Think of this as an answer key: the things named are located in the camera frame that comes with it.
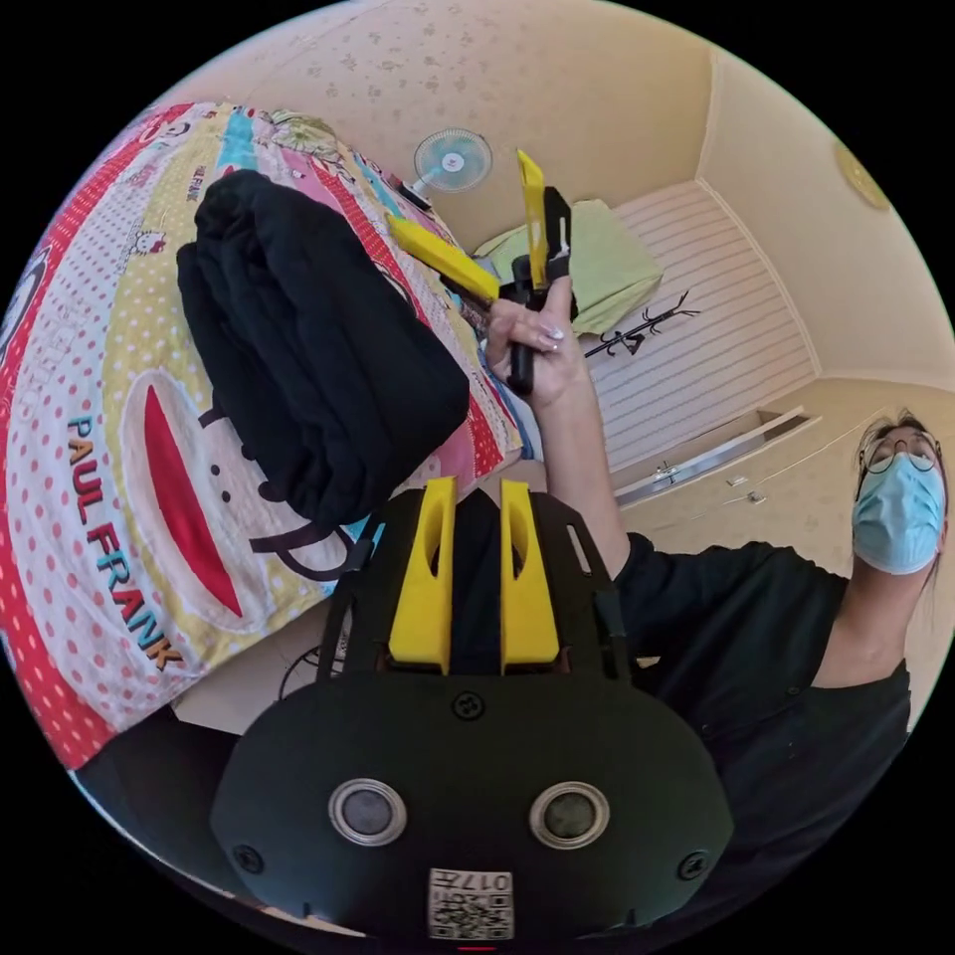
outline wall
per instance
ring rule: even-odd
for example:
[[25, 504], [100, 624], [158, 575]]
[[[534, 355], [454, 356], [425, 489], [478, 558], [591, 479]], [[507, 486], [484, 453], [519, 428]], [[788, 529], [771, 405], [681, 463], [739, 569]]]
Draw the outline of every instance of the wall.
[[597, 0], [371, 0], [356, 9], [262, 34], [163, 101], [308, 111], [412, 181], [427, 135], [453, 125], [478, 132], [493, 150], [490, 176], [471, 192], [436, 196], [469, 249], [523, 217], [518, 146], [569, 201], [613, 206], [695, 174], [709, 47], [676, 27]]
[[823, 374], [955, 390], [955, 339], [931, 275], [895, 211], [871, 208], [843, 178], [834, 139], [762, 74], [715, 56], [698, 175], [776, 267]]
[[[955, 449], [955, 395], [914, 385], [819, 379], [766, 407], [782, 412], [800, 404], [822, 420], [736, 467], [628, 507], [628, 529], [673, 553], [767, 540], [793, 546], [828, 570], [848, 575], [856, 450], [862, 432], [879, 415], [907, 406], [931, 429], [943, 451]], [[950, 465], [949, 472], [955, 485], [955, 466]], [[747, 483], [730, 487], [727, 480], [737, 475], [747, 477]], [[766, 495], [762, 503], [735, 499], [755, 487]], [[950, 552], [941, 562], [933, 596], [923, 600], [908, 635], [913, 720], [938, 677], [955, 629], [955, 507], [951, 521]]]
[[[658, 190], [616, 212], [664, 268], [649, 314], [663, 314], [684, 293], [683, 307], [699, 314], [675, 315], [634, 356], [618, 347], [589, 360], [614, 472], [655, 456], [659, 463], [674, 445], [816, 377], [775, 276], [699, 183]], [[620, 328], [640, 321], [638, 312]]]

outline woman's arm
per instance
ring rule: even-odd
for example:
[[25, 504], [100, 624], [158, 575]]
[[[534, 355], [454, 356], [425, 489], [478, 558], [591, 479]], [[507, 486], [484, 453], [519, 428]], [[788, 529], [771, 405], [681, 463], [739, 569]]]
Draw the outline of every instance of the woman's arm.
[[573, 333], [570, 307], [569, 278], [553, 284], [539, 313], [496, 301], [490, 313], [487, 364], [506, 381], [510, 345], [520, 342], [535, 350], [529, 404], [540, 429], [547, 490], [583, 517], [613, 579], [627, 563], [630, 539], [614, 497], [600, 406]]

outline coat rack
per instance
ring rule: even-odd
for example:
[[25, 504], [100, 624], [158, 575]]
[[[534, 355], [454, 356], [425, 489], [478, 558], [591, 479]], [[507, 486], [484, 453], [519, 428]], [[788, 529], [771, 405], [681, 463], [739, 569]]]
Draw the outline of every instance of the coat rack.
[[[656, 315], [654, 318], [650, 318], [650, 310], [645, 308], [644, 313], [641, 316], [643, 322], [637, 325], [636, 328], [631, 328], [630, 331], [620, 331], [613, 334], [611, 332], [605, 331], [600, 336], [601, 344], [597, 345], [596, 348], [591, 348], [590, 351], [584, 352], [584, 357], [590, 358], [592, 355], [599, 354], [601, 351], [606, 351], [608, 356], [613, 358], [613, 349], [617, 345], [623, 345], [631, 353], [631, 355], [636, 355], [640, 349], [640, 346], [647, 338], [647, 336], [644, 335], [645, 331], [651, 335], [659, 335], [660, 333], [657, 330], [657, 326], [662, 321], [667, 321], [668, 318], [673, 318], [675, 315], [699, 315], [698, 310], [680, 307], [686, 301], [686, 297], [688, 295], [689, 289], [679, 297], [679, 301], [673, 306], [673, 308], [669, 308], [667, 311]], [[609, 334], [612, 334], [612, 337], [607, 338], [606, 336]]]

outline bedsheet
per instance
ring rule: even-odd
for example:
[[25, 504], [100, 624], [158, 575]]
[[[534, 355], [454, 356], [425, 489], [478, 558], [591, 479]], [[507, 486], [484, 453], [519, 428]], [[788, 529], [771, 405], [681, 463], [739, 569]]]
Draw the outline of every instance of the bedsheet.
[[448, 241], [320, 120], [226, 102], [148, 110], [67, 199], [0, 326], [0, 639], [61, 761], [328, 596], [364, 520], [316, 539], [259, 494], [183, 320], [175, 252], [209, 183], [254, 168], [340, 211], [468, 373], [468, 419], [407, 485], [467, 492], [520, 454], [477, 339], [386, 211]]

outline woman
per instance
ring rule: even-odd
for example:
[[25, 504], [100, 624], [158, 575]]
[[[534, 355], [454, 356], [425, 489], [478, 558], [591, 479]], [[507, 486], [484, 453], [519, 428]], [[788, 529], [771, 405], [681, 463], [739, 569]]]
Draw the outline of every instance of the woman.
[[659, 553], [624, 530], [569, 315], [569, 279], [539, 314], [496, 302], [487, 364], [506, 380], [511, 343], [535, 349], [530, 405], [548, 491], [586, 521], [616, 580], [631, 653], [660, 658], [635, 668], [637, 685], [699, 733], [735, 820], [727, 852], [689, 905], [641, 930], [636, 950], [652, 951], [791, 871], [904, 745], [905, 632], [944, 546], [948, 486], [941, 449], [905, 417], [873, 429], [860, 449], [850, 580], [766, 543]]

